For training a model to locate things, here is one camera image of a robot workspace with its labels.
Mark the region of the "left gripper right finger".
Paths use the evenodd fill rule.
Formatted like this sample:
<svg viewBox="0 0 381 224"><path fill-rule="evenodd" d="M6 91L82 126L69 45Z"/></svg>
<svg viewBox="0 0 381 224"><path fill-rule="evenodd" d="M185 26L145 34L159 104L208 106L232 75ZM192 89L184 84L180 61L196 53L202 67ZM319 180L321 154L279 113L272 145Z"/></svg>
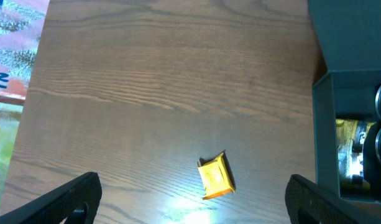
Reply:
<svg viewBox="0 0 381 224"><path fill-rule="evenodd" d="M381 219L293 174L285 189L285 205L292 224L381 224Z"/></svg>

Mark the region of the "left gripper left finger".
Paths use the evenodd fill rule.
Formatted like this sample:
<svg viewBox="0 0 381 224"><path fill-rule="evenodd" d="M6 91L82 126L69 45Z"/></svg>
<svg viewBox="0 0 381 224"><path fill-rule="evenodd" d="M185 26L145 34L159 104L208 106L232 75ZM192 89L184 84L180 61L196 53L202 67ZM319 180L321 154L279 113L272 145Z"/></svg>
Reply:
<svg viewBox="0 0 381 224"><path fill-rule="evenodd" d="M99 175L87 172L0 216L0 224L92 224L102 197Z"/></svg>

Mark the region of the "green white snack packet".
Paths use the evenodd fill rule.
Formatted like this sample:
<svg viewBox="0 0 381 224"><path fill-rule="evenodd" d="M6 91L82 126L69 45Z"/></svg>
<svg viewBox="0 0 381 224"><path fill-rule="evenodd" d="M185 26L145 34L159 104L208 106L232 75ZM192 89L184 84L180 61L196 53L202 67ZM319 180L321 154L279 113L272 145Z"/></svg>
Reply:
<svg viewBox="0 0 381 224"><path fill-rule="evenodd" d="M364 142L374 122L336 119L337 161L340 189L368 192L364 179Z"/></svg>

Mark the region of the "small yellow snack packet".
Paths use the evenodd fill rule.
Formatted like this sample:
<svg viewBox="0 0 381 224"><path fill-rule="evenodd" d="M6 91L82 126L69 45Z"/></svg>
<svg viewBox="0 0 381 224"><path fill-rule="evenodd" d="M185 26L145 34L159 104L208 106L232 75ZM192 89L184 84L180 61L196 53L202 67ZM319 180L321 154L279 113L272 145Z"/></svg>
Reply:
<svg viewBox="0 0 381 224"><path fill-rule="evenodd" d="M197 168L203 183L205 195L203 200L220 197L231 192L235 192L234 185L227 171L225 153L220 153L217 157L204 164L197 162Z"/></svg>

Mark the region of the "dark green box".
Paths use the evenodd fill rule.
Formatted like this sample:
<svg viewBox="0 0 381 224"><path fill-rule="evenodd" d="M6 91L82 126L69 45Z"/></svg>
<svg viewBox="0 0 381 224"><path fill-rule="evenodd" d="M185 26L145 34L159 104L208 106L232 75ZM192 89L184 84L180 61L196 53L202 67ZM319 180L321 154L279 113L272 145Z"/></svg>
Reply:
<svg viewBox="0 0 381 224"><path fill-rule="evenodd" d="M381 203L381 165L375 138L381 121L381 0L311 0L308 4L326 73L312 87L317 184L333 195ZM364 142L368 192L340 189L336 119L374 122Z"/></svg>

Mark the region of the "colourful patterned floor mat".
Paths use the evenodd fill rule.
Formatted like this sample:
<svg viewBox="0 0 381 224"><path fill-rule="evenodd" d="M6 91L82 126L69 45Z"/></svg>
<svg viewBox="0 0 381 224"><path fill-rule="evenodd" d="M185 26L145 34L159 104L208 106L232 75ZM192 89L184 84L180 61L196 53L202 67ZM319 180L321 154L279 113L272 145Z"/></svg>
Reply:
<svg viewBox="0 0 381 224"><path fill-rule="evenodd" d="M0 204L49 0L0 0Z"/></svg>

